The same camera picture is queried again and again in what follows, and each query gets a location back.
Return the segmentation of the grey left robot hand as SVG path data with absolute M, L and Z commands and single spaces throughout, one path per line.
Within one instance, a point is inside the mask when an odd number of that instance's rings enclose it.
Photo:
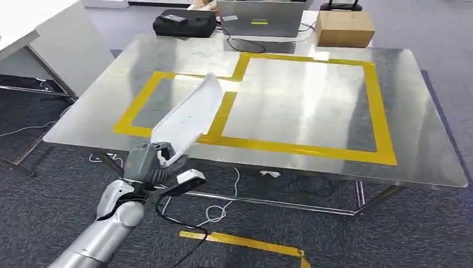
M 188 156 L 178 156 L 169 142 L 142 143 L 129 152 L 122 179 L 152 186 L 164 184 L 187 160 Z

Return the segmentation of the person's hand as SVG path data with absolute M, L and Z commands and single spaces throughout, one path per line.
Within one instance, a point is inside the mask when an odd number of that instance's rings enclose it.
M 191 5 L 188 6 L 187 10 L 201 10 L 201 11 L 212 11 L 217 12 L 217 1 L 216 0 L 195 0 Z

